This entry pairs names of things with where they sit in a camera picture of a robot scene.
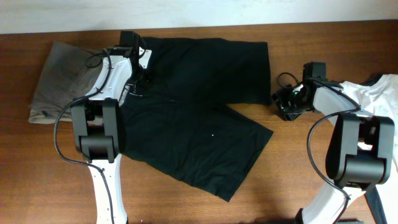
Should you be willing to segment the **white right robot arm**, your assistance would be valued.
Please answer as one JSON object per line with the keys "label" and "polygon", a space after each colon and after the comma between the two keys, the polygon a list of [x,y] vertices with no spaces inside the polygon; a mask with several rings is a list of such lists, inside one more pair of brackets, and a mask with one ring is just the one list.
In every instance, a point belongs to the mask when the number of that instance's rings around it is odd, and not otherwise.
{"label": "white right robot arm", "polygon": [[[273,96],[287,121],[310,111],[323,114],[307,135],[307,154],[324,185],[294,223],[339,223],[345,210],[358,197],[385,184],[391,174],[394,122],[363,111],[337,83],[314,79],[282,87]],[[329,121],[333,134],[322,174],[312,156],[311,140],[322,122]]]}

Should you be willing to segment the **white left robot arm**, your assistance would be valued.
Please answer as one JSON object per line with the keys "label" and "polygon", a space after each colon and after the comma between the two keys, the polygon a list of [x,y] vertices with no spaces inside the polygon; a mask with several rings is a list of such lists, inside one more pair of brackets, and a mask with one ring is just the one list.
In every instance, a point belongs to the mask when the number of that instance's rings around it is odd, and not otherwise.
{"label": "white left robot arm", "polygon": [[85,99],[71,107],[76,149],[83,154],[93,179],[97,223],[128,222],[123,205],[120,166],[125,133],[120,107],[130,78],[147,68],[152,52],[110,47],[100,73]]}

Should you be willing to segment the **black shorts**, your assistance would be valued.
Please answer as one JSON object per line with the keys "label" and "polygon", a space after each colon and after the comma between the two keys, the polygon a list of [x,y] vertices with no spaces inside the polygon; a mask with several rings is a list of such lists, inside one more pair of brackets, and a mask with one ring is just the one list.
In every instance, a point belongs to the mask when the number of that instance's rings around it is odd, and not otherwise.
{"label": "black shorts", "polygon": [[121,110],[124,155],[231,200],[272,131],[231,108],[269,105],[266,42],[145,39],[148,67]]}

